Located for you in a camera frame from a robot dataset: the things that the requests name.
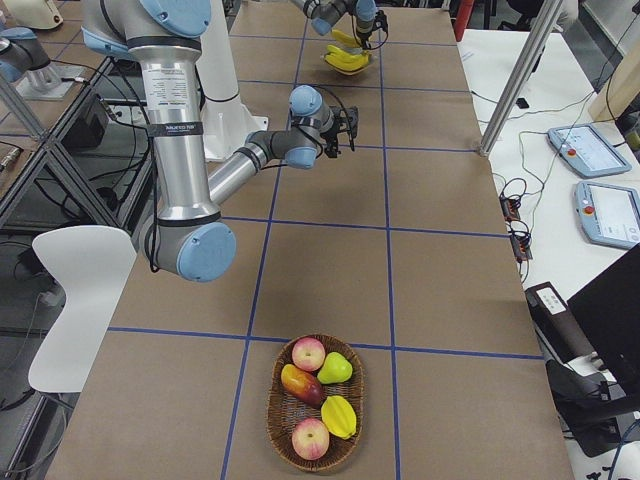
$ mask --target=tablet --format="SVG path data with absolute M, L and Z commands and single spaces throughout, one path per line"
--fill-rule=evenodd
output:
M 547 136 L 560 156 L 583 178 L 631 170 L 631 164 L 591 124 L 552 128 Z
M 634 189 L 582 181 L 575 197 L 591 242 L 627 250 L 640 242 L 640 197 Z

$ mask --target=device screen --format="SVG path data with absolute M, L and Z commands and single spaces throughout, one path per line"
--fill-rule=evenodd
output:
M 630 192 L 591 185 L 591 198 L 603 237 L 640 242 L 638 213 Z
M 607 145 L 587 126 L 558 130 L 565 144 L 575 149 L 590 170 L 605 170 L 623 165 Z

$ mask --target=pear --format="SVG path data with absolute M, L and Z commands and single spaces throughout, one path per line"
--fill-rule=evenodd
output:
M 346 382 L 353 374 L 353 367 L 349 360 L 338 352 L 330 352 L 324 359 L 324 364 L 318 372 L 318 380 L 323 385 L 329 383 Z

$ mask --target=mango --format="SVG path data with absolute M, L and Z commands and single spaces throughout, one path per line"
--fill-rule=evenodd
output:
M 287 392 L 310 407 L 320 408 L 326 398 L 318 379 L 292 363 L 282 367 L 280 381 Z
M 322 423 L 336 437 L 348 440 L 356 433 L 356 412 L 349 401 L 341 395 L 330 395 L 320 409 Z
M 318 372 L 318 380 L 323 385 L 346 382 L 353 374 L 353 366 L 341 353 L 331 352 Z

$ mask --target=basket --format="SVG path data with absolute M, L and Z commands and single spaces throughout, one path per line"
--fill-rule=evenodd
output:
M 291 434 L 295 426 L 308 417 L 322 419 L 320 410 L 306 405 L 287 393 L 280 382 L 282 368 L 287 363 L 293 363 L 291 352 L 294 344 L 303 337 L 287 343 L 278 355 L 273 367 L 267 408 L 267 432 L 271 444 L 286 462 L 306 472 L 320 472 L 342 463 L 358 444 L 362 433 L 364 376 L 360 359 L 346 343 L 328 335 L 314 334 L 305 335 L 304 337 L 313 337 L 320 340 L 327 353 L 341 353 L 353 366 L 353 374 L 349 380 L 338 384 L 323 385 L 323 388 L 327 396 L 342 395 L 351 404 L 356 413 L 356 433 L 348 440 L 330 435 L 329 449 L 318 460 L 305 460 L 298 456 L 293 449 Z

